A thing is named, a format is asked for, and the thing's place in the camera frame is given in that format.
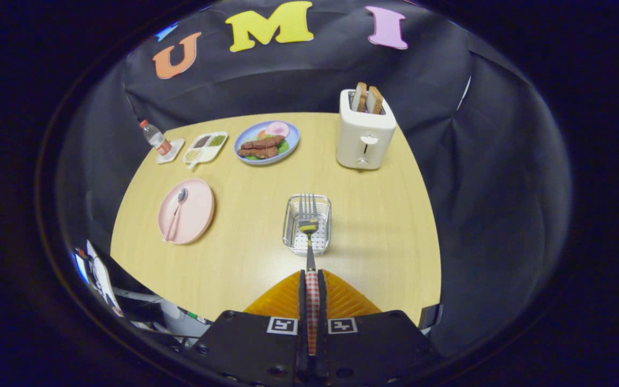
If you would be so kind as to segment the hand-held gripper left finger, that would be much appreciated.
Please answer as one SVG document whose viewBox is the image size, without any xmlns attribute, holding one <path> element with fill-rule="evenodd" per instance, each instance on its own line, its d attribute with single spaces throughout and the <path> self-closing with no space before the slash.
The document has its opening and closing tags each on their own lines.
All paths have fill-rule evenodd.
<svg viewBox="0 0 619 387">
<path fill-rule="evenodd" d="M 244 311 L 224 311 L 186 351 L 186 358 L 242 385 L 305 384 L 305 291 L 305 272 L 299 270 L 273 285 Z"/>
</svg>

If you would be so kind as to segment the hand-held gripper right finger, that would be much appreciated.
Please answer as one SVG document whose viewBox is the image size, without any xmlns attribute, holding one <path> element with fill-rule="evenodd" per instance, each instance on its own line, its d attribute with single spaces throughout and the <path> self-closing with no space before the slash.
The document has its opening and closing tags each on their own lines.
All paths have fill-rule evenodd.
<svg viewBox="0 0 619 387">
<path fill-rule="evenodd" d="M 405 312 L 381 311 L 329 270 L 319 270 L 319 282 L 318 378 L 325 385 L 413 384 L 419 372 L 442 362 Z"/>
</svg>

